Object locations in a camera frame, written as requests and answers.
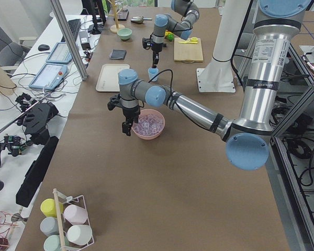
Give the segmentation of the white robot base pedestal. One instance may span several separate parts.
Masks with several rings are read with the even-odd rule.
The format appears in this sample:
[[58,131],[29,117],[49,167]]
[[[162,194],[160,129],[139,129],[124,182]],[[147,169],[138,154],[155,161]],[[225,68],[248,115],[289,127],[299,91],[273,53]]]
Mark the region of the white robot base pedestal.
[[201,93],[234,93],[232,55],[251,1],[228,0],[222,18],[211,62],[198,69],[197,83]]

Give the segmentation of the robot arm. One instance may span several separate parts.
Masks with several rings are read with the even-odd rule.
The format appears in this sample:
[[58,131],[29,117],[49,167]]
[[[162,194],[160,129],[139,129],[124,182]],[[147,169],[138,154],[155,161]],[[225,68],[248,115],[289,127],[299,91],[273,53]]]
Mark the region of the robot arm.
[[[226,1],[211,62],[197,73],[200,92],[235,92],[229,63],[238,39],[249,17],[253,1]],[[256,170],[269,156],[272,134],[269,123],[279,89],[291,39],[300,33],[305,10],[311,1],[257,1],[253,34],[256,43],[252,54],[244,98],[237,119],[229,120],[200,103],[173,90],[170,86],[146,82],[133,69],[118,73],[119,94],[110,98],[107,107],[122,109],[125,122],[122,132],[131,136],[131,127],[138,122],[139,100],[147,105],[168,106],[186,116],[200,128],[215,133],[226,142],[228,160],[237,168]],[[152,68],[156,68],[162,52],[165,31],[186,40],[200,18],[194,1],[171,1],[172,11],[182,16],[176,21],[169,14],[157,14],[148,40],[152,50]]]
[[192,33],[193,24],[199,19],[199,9],[193,1],[172,1],[171,9],[182,15],[182,21],[176,21],[169,14],[157,14],[154,29],[150,35],[152,49],[152,68],[159,62],[159,53],[162,51],[165,31],[168,30],[183,40],[187,40]]

